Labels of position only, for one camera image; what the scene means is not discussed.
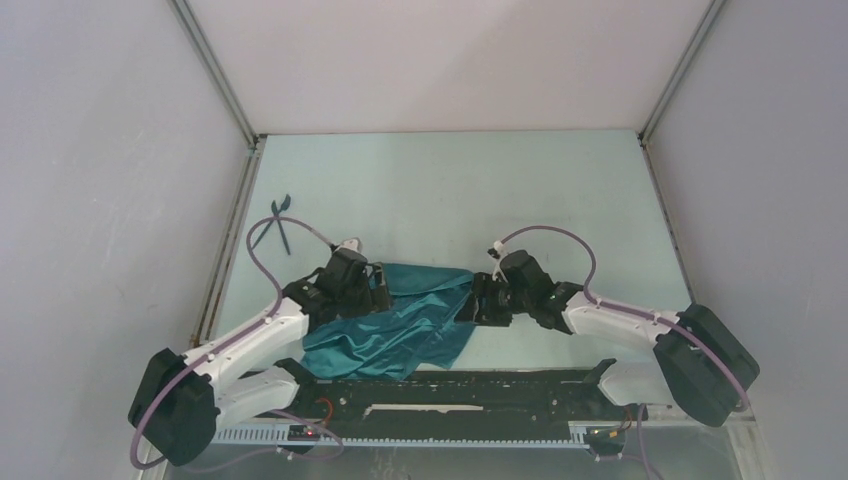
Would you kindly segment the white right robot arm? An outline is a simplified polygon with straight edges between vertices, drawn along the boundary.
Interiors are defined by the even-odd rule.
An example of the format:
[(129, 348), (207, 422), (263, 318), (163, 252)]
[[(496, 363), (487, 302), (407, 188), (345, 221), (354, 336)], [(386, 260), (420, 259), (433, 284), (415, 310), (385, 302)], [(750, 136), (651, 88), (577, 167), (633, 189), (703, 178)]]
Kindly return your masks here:
[(456, 322), (508, 327), (526, 314), (547, 330), (605, 338), (654, 356), (653, 367), (613, 365), (586, 385), (581, 402), (593, 417), (606, 418), (624, 405), (667, 404), (719, 427), (760, 374), (752, 354), (704, 305), (656, 311), (591, 299), (580, 284), (552, 280), (525, 250), (498, 258), (497, 266), (474, 274)]

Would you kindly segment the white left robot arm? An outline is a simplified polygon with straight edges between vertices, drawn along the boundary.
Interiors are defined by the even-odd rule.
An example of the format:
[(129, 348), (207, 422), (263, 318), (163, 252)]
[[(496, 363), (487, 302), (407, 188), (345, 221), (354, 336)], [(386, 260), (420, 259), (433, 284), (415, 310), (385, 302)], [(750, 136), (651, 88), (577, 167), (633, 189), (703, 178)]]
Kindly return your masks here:
[(345, 245), (332, 251), (325, 266), (275, 290), (268, 307), (229, 333), (182, 354), (165, 348), (151, 357), (128, 413), (136, 468), (157, 464), (140, 460), (141, 440), (162, 461), (183, 466), (219, 431), (244, 420), (281, 409), (308, 414), (316, 390), (296, 377), (296, 365), (258, 374), (252, 369), (323, 325), (383, 312), (392, 304), (383, 264)]

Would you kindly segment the teal cloth napkin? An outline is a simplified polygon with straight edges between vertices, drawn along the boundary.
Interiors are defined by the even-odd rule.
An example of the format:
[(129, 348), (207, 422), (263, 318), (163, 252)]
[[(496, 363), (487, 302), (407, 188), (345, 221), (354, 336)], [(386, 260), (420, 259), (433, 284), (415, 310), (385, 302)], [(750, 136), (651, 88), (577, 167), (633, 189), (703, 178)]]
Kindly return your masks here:
[(471, 292), (465, 269), (386, 264), (391, 307), (335, 320), (302, 340), (303, 367), (320, 379), (403, 380), (423, 364), (449, 369), (474, 331), (456, 315)]

